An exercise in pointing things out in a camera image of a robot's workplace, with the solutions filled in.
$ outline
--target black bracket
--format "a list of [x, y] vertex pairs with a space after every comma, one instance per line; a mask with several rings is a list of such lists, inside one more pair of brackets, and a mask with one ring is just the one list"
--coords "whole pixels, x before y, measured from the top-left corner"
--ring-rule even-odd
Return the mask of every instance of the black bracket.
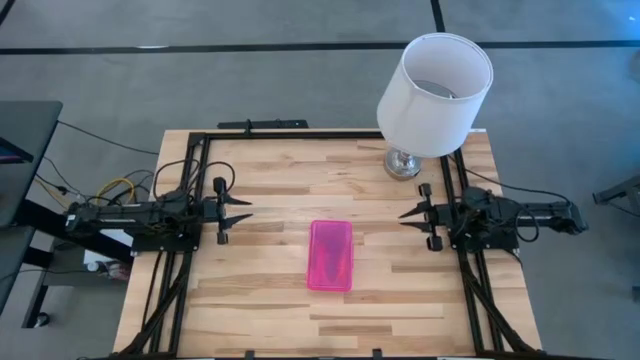
[[308, 129], [309, 124], [307, 120], [294, 119], [294, 120], [260, 120], [252, 121], [247, 119], [245, 121], [235, 122], [221, 122], [218, 123], [218, 129], [242, 129], [244, 135], [253, 135], [253, 130], [257, 129]]
[[382, 360], [384, 356], [382, 356], [382, 349], [373, 349], [373, 360]]

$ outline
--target black cable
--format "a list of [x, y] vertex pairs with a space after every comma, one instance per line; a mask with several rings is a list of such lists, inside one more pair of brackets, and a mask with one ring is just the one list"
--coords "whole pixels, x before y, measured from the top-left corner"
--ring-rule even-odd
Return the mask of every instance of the black cable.
[[64, 126], [68, 126], [68, 127], [72, 128], [72, 129], [74, 129], [74, 130], [80, 131], [80, 132], [81, 132], [81, 133], [83, 133], [83, 134], [86, 134], [86, 135], [89, 135], [89, 136], [94, 137], [94, 138], [96, 138], [96, 139], [99, 139], [99, 140], [102, 140], [102, 141], [104, 141], [104, 142], [107, 142], [107, 143], [109, 143], [109, 144], [111, 144], [111, 145], [119, 146], [119, 147], [121, 147], [121, 148], [123, 148], [123, 149], [131, 150], [131, 151], [135, 151], [135, 152], [139, 152], [139, 153], [143, 153], [143, 154], [159, 155], [159, 153], [157, 153], [157, 152], [148, 151], [148, 150], [142, 150], [142, 149], [136, 149], [136, 148], [131, 147], [131, 146], [122, 145], [122, 144], [117, 143], [117, 142], [115, 142], [115, 141], [112, 141], [112, 140], [109, 140], [109, 139], [105, 139], [105, 138], [103, 138], [103, 137], [101, 137], [101, 136], [98, 136], [98, 135], [92, 134], [92, 133], [90, 133], [90, 132], [88, 132], [88, 131], [86, 131], [86, 130], [80, 129], [80, 128], [79, 128], [79, 127], [77, 127], [77, 126], [75, 126], [75, 125], [71, 125], [71, 124], [68, 124], [68, 123], [66, 123], [66, 122], [64, 122], [64, 121], [60, 121], [60, 120], [58, 120], [58, 123], [60, 123], [60, 124], [62, 124], [62, 125], [64, 125]]
[[114, 179], [113, 182], [114, 184], [104, 188], [100, 193], [101, 193], [101, 197], [108, 199], [107, 194], [110, 193], [111, 191], [113, 191], [115, 188], [117, 188], [120, 185], [128, 185], [126, 189], [124, 189], [122, 192], [118, 193], [118, 195], [112, 197], [111, 199], [115, 199], [115, 198], [119, 198], [120, 194], [125, 193], [125, 194], [131, 194], [132, 191], [134, 191], [135, 194], [135, 185], [133, 186], [133, 189], [131, 188], [131, 186], [129, 185], [128, 182], [125, 181], [116, 181], [117, 179]]
[[[231, 166], [231, 164], [229, 164], [228, 162], [224, 162], [224, 161], [210, 162], [207, 164], [207, 166], [203, 167], [202, 170], [200, 170], [200, 172], [206, 172], [210, 166], [214, 166], [214, 165], [224, 165], [228, 167], [229, 170], [231, 170], [231, 184], [227, 187], [227, 192], [231, 191], [231, 189], [233, 188], [233, 185], [235, 185], [236, 183], [236, 171], [233, 169], [233, 166]], [[189, 188], [191, 188], [195, 184], [197, 178], [198, 177], [196, 176], [196, 178], [192, 180], [192, 182], [189, 184]]]
[[451, 240], [455, 240], [455, 238], [460, 235], [460, 233], [462, 232], [462, 230], [464, 229], [464, 226], [467, 225], [467, 220], [469, 219], [469, 216], [467, 214], [464, 215], [464, 219], [462, 220], [462, 225], [460, 225], [460, 227], [458, 227], [458, 230], [456, 231], [455, 234], [451, 235]]
[[162, 170], [168, 168], [169, 166], [173, 166], [173, 165], [177, 165], [177, 164], [184, 164], [187, 161], [192, 161], [196, 163], [196, 168], [200, 167], [200, 161], [196, 160], [196, 159], [183, 159], [183, 160], [176, 160], [176, 161], [172, 161], [169, 163], [166, 163], [164, 165], [162, 165], [160, 167], [160, 169], [158, 169], [158, 171], [156, 171], [156, 177], [155, 179], [153, 179], [153, 184], [151, 186], [151, 191], [153, 193], [153, 197], [157, 200], [159, 198], [158, 193], [156, 191], [156, 185], [158, 184], [158, 177], [160, 177], [160, 173], [162, 172]]
[[142, 190], [146, 191], [146, 192], [147, 192], [147, 194], [151, 194], [151, 192], [149, 191], [149, 189], [148, 189], [146, 186], [143, 186], [143, 185], [138, 184], [138, 185], [136, 185], [136, 187], [137, 187], [138, 189], [142, 189]]
[[507, 249], [502, 249], [504, 250], [507, 254], [511, 255], [514, 259], [516, 259], [516, 261], [520, 264], [520, 267], [523, 267], [524, 265], [522, 265], [522, 260], [520, 259], [520, 256], [516, 255], [513, 251], [509, 251]]
[[[453, 157], [452, 157], [451, 155], [449, 155], [449, 158], [451, 158], [451, 160], [453, 160], [453, 161], [454, 161], [453, 163], [455, 164], [455, 159], [453, 159]], [[492, 183], [494, 183], [494, 184], [496, 184], [496, 185], [500, 185], [500, 186], [502, 186], [502, 187], [506, 187], [507, 189], [517, 190], [517, 191], [524, 191], [524, 192], [528, 192], [528, 193], [545, 194], [545, 195], [555, 196], [555, 197], [559, 197], [559, 198], [561, 198], [561, 199], [562, 199], [562, 200], [564, 200], [567, 204], [570, 204], [570, 203], [571, 203], [571, 200], [569, 200], [569, 198], [567, 198], [567, 197], [566, 197], [566, 196], [564, 196], [564, 195], [558, 194], [558, 193], [554, 193], [554, 192], [551, 192], [551, 191], [535, 190], [535, 189], [527, 189], [527, 188], [521, 188], [521, 187], [517, 187], [517, 186], [506, 185], [506, 184], [503, 184], [503, 183], [501, 183], [501, 182], [499, 182], [499, 181], [496, 181], [496, 180], [493, 180], [493, 179], [488, 178], [488, 177], [486, 177], [486, 176], [480, 175], [480, 174], [478, 174], [478, 173], [476, 173], [476, 172], [474, 172], [474, 171], [471, 171], [471, 170], [469, 170], [469, 169], [466, 169], [466, 168], [465, 168], [464, 170], [465, 170], [466, 172], [468, 172], [469, 174], [475, 175], [475, 176], [477, 176], [477, 177], [479, 177], [479, 178], [481, 178], [481, 179], [485, 179], [485, 180], [487, 180], [487, 181], [489, 181], [489, 182], [492, 182]]]
[[36, 174], [36, 177], [38, 179], [40, 179], [40, 181], [42, 181], [43, 183], [52, 186], [53, 188], [55, 188], [56, 190], [58, 190], [62, 195], [67, 195], [67, 194], [72, 194], [72, 195], [80, 195], [77, 192], [73, 191], [73, 190], [69, 190], [66, 187], [62, 186], [62, 185], [58, 185], [58, 184], [54, 184], [51, 181], [43, 178], [42, 176], [40, 176], [40, 174]]
[[617, 209], [617, 210], [620, 210], [620, 211], [622, 211], [624, 213], [627, 213], [627, 214], [629, 214], [631, 216], [640, 217], [640, 214], [636, 214], [633, 211], [627, 210], [627, 209], [623, 208], [622, 206], [616, 205], [614, 203], [607, 203], [607, 205], [611, 206], [614, 209]]
[[56, 166], [56, 164], [53, 163], [53, 160], [49, 159], [48, 157], [44, 156], [43, 157], [45, 160], [47, 160], [51, 166], [53, 167], [53, 170], [56, 172], [56, 174], [58, 174], [58, 176], [60, 177], [60, 179], [62, 179], [62, 182], [64, 182], [71, 190], [75, 191], [77, 195], [80, 195], [82, 197], [86, 197], [84, 195], [82, 195], [82, 192], [78, 189], [76, 189], [75, 187], [73, 187], [73, 185], [71, 185], [67, 179], [65, 179], [64, 176], [62, 176], [62, 174], [60, 173], [60, 170], [58, 170], [58, 167]]
[[[94, 199], [98, 199], [98, 200], [104, 200], [104, 201], [111, 201], [112, 199], [107, 199], [106, 197], [102, 197], [102, 196], [89, 196], [86, 200], [85, 203], [89, 203], [89, 201], [94, 200]], [[120, 201], [115, 201], [118, 206], [122, 206], [122, 203]]]
[[66, 206], [64, 206], [64, 205], [60, 202], [60, 200], [56, 199], [56, 197], [55, 197], [55, 196], [51, 195], [51, 193], [49, 192], [50, 190], [49, 190], [49, 189], [47, 189], [47, 187], [46, 187], [46, 186], [44, 186], [44, 184], [43, 184], [43, 183], [40, 183], [40, 182], [37, 182], [37, 181], [36, 181], [36, 183], [37, 183], [38, 185], [40, 185], [40, 186], [42, 187], [42, 189], [44, 190], [44, 192], [46, 192], [46, 193], [47, 193], [47, 195], [49, 195], [49, 197], [51, 197], [53, 200], [55, 200], [55, 201], [58, 203], [58, 205], [60, 205], [60, 207], [61, 207], [61, 208], [63, 208], [63, 209], [65, 209], [65, 210], [67, 210], [67, 207], [66, 207]]
[[[149, 192], [149, 189], [147, 189], [146, 187], [144, 187], [144, 186], [142, 186], [142, 185], [140, 185], [140, 184], [136, 184], [136, 185], [133, 187], [133, 189], [134, 189], [134, 191], [135, 191], [135, 189], [143, 189], [143, 190], [145, 190], [147, 193]], [[107, 205], [113, 205], [113, 204], [115, 204], [116, 202], [120, 202], [120, 198], [121, 198], [121, 197], [123, 197], [123, 196], [125, 196], [125, 195], [128, 195], [130, 192], [131, 192], [131, 189], [125, 189], [125, 190], [122, 190], [122, 191], [121, 191], [121, 192], [119, 192], [117, 195], [115, 195], [114, 197], [112, 197], [112, 198], [111, 198], [111, 200], [109, 200], [109, 201], [107, 202]], [[134, 203], [134, 204], [138, 203], [138, 199], [137, 199], [137, 196], [136, 196], [135, 192], [134, 192], [134, 199], [133, 199], [133, 203]]]
[[51, 273], [51, 274], [72, 274], [72, 273], [91, 273], [91, 271], [86, 271], [86, 270], [72, 270], [72, 271], [51, 271], [51, 270], [47, 270], [47, 269], [29, 269], [29, 270], [20, 270], [20, 271], [16, 271], [14, 273], [11, 273], [9, 275], [5, 275], [3, 277], [0, 278], [0, 283], [2, 281], [4, 281], [5, 279], [8, 279], [12, 276], [17, 276], [20, 273], [23, 272], [33, 272], [33, 271], [40, 271], [40, 272], [46, 272], [46, 273]]
[[151, 272], [151, 284], [149, 285], [149, 294], [147, 295], [147, 302], [144, 305], [144, 312], [142, 313], [142, 330], [144, 330], [144, 324], [147, 322], [147, 314], [149, 313], [149, 304], [151, 303], [151, 295], [153, 294], [153, 286], [156, 283], [156, 275], [158, 273], [158, 265], [160, 265], [160, 259], [162, 258], [162, 251], [158, 252], [156, 262], [153, 265], [153, 271]]
[[[524, 207], [524, 205], [522, 205], [521, 203], [513, 200], [513, 199], [509, 199], [506, 197], [502, 197], [502, 196], [496, 196], [496, 199], [500, 199], [500, 200], [505, 200], [505, 201], [509, 201], [513, 204], [515, 204], [516, 206], [518, 206], [520, 208], [520, 210], [518, 210], [518, 212], [516, 212], [516, 215], [513, 219], [513, 229], [516, 232], [516, 236], [518, 237], [518, 239], [524, 241], [524, 242], [528, 242], [528, 243], [532, 243], [536, 240], [538, 240], [538, 237], [540, 236], [540, 225], [538, 224], [538, 220], [536, 220], [535, 215], [533, 215], [533, 212], [531, 212], [531, 210], [527, 209], [526, 207]], [[519, 221], [520, 221], [520, 214], [525, 213], [527, 216], [529, 216], [531, 218], [531, 221], [533, 222], [533, 226], [535, 227], [536, 233], [533, 237], [527, 239], [524, 236], [522, 236], [522, 234], [520, 233], [520, 229], [519, 229]]]
[[[138, 185], [142, 185], [148, 178], [153, 178], [155, 174], [151, 173], [151, 175], [147, 175], [145, 177], [143, 177], [142, 179], [140, 179], [140, 181], [138, 181]], [[144, 188], [149, 194], [151, 194], [151, 192], [149, 191], [149, 189], [147, 189], [146, 187]]]
[[148, 175], [145, 177], [145, 179], [146, 179], [147, 177], [149, 177], [149, 176], [153, 176], [153, 175], [154, 175], [154, 174], [153, 174], [153, 171], [151, 171], [151, 170], [147, 170], [147, 169], [138, 169], [138, 170], [134, 170], [134, 171], [132, 171], [132, 172], [128, 173], [127, 175], [123, 176], [123, 178], [128, 179], [129, 177], [131, 177], [131, 175], [135, 175], [135, 174], [137, 174], [137, 173], [141, 173], [141, 172], [143, 172], [143, 173], [147, 173], [147, 174], [148, 174]]

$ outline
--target wooden tabletop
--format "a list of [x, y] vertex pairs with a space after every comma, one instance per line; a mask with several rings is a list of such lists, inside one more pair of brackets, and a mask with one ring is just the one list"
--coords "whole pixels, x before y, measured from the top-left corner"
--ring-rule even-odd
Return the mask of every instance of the wooden tabletop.
[[[158, 166], [184, 158], [188, 134], [165, 133]], [[446, 202], [440, 162], [425, 159], [415, 180], [398, 182], [382, 166], [386, 148], [383, 140], [213, 141], [209, 161], [231, 163], [237, 173], [232, 195], [253, 203], [228, 212], [255, 215], [232, 229], [228, 245], [216, 244], [215, 224], [205, 226], [191, 267], [178, 355], [243, 356], [253, 349], [257, 356], [371, 356], [374, 348], [395, 356], [473, 354], [456, 253], [448, 246], [431, 252], [426, 234], [398, 224], [398, 216], [421, 200], [420, 183], [431, 184], [435, 203]], [[471, 133], [463, 154], [469, 169], [497, 179], [486, 133]], [[174, 189], [181, 171], [163, 171], [158, 193]], [[230, 176], [224, 167], [211, 167], [205, 184], [219, 175]], [[500, 193], [485, 180], [469, 180]], [[211, 185], [204, 192], [212, 195]], [[306, 288], [309, 226], [316, 219], [353, 223], [350, 293]], [[440, 233], [447, 243], [445, 231]], [[539, 347], [520, 265], [503, 251], [485, 254], [498, 308], [526, 342]], [[115, 351], [140, 330], [155, 258], [144, 253], [135, 260]], [[161, 350], [169, 325], [165, 321]]]

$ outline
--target white lamp shade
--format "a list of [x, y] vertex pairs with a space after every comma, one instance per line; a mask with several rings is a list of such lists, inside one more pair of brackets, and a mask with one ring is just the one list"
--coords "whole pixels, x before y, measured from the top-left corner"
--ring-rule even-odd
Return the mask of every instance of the white lamp shade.
[[378, 104], [382, 135], [414, 156], [449, 154], [464, 143], [492, 82], [491, 61], [472, 41], [447, 33], [420, 36], [402, 53]]

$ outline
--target wheel caster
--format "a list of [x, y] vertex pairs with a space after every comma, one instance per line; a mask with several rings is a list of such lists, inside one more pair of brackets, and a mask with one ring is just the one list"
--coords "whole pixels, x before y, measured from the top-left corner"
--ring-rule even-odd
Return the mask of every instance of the wheel caster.
[[45, 312], [41, 312], [38, 314], [36, 318], [36, 324], [33, 326], [34, 328], [47, 326], [51, 322], [51, 316]]

